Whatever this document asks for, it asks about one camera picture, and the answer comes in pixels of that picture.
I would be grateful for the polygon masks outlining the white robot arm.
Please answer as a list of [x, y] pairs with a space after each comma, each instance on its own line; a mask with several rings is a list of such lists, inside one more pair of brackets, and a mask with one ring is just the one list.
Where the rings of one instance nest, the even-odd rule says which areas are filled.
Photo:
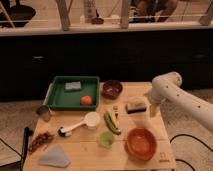
[[148, 92], [149, 102], [159, 106], [168, 99], [186, 110], [202, 126], [213, 133], [213, 104], [200, 99], [180, 88], [182, 77], [177, 72], [169, 72], [152, 79]]

